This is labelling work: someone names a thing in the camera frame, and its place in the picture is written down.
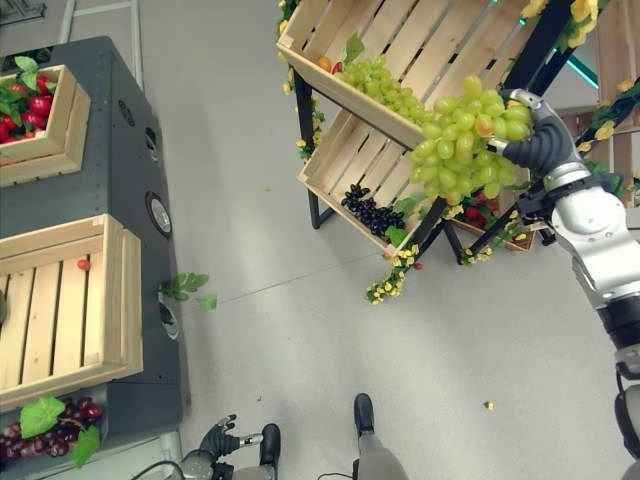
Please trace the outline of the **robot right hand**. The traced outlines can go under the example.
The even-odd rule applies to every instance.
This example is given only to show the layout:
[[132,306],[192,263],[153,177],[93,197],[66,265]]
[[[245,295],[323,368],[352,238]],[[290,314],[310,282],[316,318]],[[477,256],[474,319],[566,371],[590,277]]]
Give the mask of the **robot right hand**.
[[488,151],[539,175],[547,191],[591,175],[568,128],[543,98],[524,89],[503,89],[500,94],[503,99],[516,100],[529,109],[533,133],[521,140],[491,136]]

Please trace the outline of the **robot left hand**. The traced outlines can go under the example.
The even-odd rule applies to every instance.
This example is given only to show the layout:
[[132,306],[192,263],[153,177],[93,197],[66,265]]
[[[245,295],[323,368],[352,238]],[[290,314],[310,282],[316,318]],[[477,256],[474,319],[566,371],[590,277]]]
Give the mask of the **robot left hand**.
[[204,435],[199,448],[218,459],[227,456],[241,448],[257,446],[263,439],[262,433],[253,433],[245,436],[234,436],[230,431],[235,427],[236,414],[230,414],[219,420]]

